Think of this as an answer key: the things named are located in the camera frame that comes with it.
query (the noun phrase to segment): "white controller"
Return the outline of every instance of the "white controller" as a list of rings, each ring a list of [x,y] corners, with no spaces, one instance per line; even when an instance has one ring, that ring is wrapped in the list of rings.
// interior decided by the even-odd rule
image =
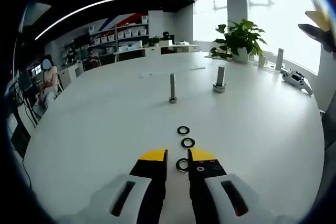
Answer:
[[[309,85],[306,83],[306,81],[304,80],[304,76],[301,75],[298,72],[292,72],[292,73],[283,73],[282,74],[282,78],[285,82],[293,85],[294,87],[298,88],[298,89],[305,89],[308,94],[312,95],[313,91],[311,90],[311,88],[309,87]]]

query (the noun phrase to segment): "chair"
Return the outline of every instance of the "chair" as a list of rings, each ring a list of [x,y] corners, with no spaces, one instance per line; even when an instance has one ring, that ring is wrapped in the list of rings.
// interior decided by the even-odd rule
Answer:
[[[322,117],[324,132],[324,149],[330,147],[336,140],[336,90],[330,105]]]

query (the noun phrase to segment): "small white cylinder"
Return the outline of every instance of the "small white cylinder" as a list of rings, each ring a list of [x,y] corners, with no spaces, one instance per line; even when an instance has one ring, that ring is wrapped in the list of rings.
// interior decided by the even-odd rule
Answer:
[[[266,57],[265,56],[259,56],[259,63],[258,68],[263,68],[266,63]]]
[[[277,57],[277,63],[275,65],[275,70],[278,70],[278,71],[281,70],[282,59],[284,58],[283,56],[284,56],[283,49],[279,48],[278,57]]]

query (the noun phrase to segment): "desk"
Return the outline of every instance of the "desk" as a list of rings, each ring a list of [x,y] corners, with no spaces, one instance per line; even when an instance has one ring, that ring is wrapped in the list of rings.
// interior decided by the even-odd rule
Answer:
[[[135,52],[135,51],[142,51],[143,57],[157,57],[161,55],[161,48],[168,48],[174,50],[175,53],[179,52],[198,52],[199,45],[171,45],[171,46],[156,46],[156,47],[143,47],[143,48],[136,48],[128,51],[117,51],[114,53],[115,55],[115,62],[119,61],[119,55],[128,53],[128,52]]]
[[[89,204],[93,192],[129,173],[147,150],[166,147],[166,199],[160,223],[194,223],[187,157],[176,133],[212,152],[278,214],[301,218],[319,189],[323,130],[314,96],[280,74],[201,53],[127,60],[84,72],[47,110],[31,137],[25,166],[37,199],[54,218]],[[213,92],[219,65],[226,90]],[[168,102],[176,74],[176,104]]]
[[[65,89],[69,84],[84,72],[83,63],[81,60],[77,61],[74,65],[63,69],[59,72],[59,77],[62,86]]]

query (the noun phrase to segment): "white wall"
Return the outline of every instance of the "white wall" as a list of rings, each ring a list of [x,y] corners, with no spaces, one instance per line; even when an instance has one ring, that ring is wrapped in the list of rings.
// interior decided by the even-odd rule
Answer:
[[[161,10],[148,11],[148,29],[149,37],[162,36],[163,30],[163,12]]]
[[[227,0],[227,19],[240,23],[247,19],[247,0]]]
[[[163,12],[163,31],[167,31],[169,34],[176,34],[175,13]]]
[[[193,5],[188,5],[175,13],[175,41],[193,41]]]

